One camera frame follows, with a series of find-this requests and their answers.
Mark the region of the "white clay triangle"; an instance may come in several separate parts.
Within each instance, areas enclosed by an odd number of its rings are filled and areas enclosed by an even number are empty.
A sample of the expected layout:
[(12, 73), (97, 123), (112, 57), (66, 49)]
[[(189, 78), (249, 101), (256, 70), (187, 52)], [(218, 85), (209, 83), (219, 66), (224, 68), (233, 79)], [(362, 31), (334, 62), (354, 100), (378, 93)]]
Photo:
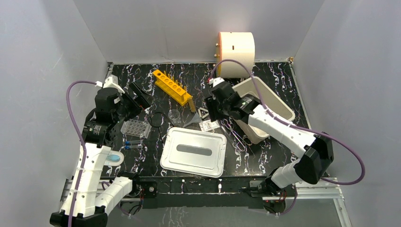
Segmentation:
[(198, 115), (201, 119), (205, 119), (209, 116), (209, 111), (203, 107), (198, 108)]

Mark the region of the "test tube brush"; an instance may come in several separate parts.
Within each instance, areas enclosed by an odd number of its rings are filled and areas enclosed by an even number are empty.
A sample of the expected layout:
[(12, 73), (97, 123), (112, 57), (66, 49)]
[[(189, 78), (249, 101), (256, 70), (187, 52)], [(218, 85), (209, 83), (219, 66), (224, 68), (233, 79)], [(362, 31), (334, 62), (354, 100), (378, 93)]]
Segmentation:
[(192, 113), (195, 113), (196, 112), (196, 106), (195, 106), (194, 101), (192, 99), (188, 100), (188, 105), (190, 107), (190, 111)]

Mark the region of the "clear plastic funnel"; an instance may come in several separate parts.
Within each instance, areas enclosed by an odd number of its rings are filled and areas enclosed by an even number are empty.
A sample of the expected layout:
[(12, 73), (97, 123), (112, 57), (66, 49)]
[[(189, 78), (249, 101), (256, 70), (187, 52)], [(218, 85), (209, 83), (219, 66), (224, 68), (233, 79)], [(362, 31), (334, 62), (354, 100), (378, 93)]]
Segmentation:
[(202, 122), (201, 117), (199, 116), (198, 113), (195, 113), (195, 115), (193, 116), (193, 118), (192, 118), (189, 122), (185, 123), (183, 127), (186, 128), (187, 126), (189, 126), (189, 125), (191, 125), (191, 124), (200, 123), (200, 122)]

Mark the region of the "yellow test tube rack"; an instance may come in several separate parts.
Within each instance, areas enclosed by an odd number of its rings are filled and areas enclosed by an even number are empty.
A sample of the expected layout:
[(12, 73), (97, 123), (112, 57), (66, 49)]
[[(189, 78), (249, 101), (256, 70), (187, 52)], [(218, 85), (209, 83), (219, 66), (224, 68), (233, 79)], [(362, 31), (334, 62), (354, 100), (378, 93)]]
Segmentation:
[(156, 77), (155, 85), (167, 93), (181, 106), (184, 106), (192, 99), (192, 96), (187, 92), (186, 88), (177, 84), (168, 75), (160, 70), (155, 70), (152, 74)]

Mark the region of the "small clear beaker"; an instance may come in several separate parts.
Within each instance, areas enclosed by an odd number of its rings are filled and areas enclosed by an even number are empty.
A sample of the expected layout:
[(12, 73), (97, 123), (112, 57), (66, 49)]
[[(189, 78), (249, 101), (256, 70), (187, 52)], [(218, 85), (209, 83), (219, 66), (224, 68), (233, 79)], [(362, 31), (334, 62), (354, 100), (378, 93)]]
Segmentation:
[(180, 124), (181, 116), (180, 112), (177, 109), (170, 110), (167, 116), (172, 124), (174, 125)]

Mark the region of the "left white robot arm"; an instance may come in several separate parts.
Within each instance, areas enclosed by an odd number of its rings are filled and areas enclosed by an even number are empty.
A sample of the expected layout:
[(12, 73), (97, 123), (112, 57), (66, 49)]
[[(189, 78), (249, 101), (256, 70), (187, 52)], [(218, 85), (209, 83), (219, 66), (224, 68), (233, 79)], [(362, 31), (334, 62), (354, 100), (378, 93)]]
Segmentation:
[(138, 174), (127, 171), (120, 171), (101, 194), (97, 190), (106, 158), (112, 151), (110, 143), (115, 126), (138, 116), (150, 107), (150, 103), (146, 99), (148, 94), (134, 82), (129, 88), (135, 97), (116, 84), (93, 82), (100, 89), (95, 96), (95, 107), (86, 116), (80, 131), (70, 104), (70, 90), (76, 84), (73, 82), (68, 87), (66, 102), (78, 133), (80, 155), (67, 197), (60, 210), (51, 214), (50, 224), (55, 227), (105, 227), (110, 212), (121, 199), (144, 196), (145, 189)]

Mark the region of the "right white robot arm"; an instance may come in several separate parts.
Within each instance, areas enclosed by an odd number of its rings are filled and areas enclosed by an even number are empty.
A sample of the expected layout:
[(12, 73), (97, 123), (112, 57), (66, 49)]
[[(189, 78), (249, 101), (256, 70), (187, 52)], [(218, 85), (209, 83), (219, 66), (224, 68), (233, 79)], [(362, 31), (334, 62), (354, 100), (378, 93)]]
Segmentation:
[(212, 121), (232, 118), (258, 128), (289, 148), (297, 160), (274, 169), (259, 191), (280, 195), (290, 184), (307, 182), (317, 184), (333, 162), (332, 143), (321, 135), (300, 130), (265, 108), (253, 95), (240, 96), (231, 84), (221, 78), (209, 81), (211, 96), (205, 98)]

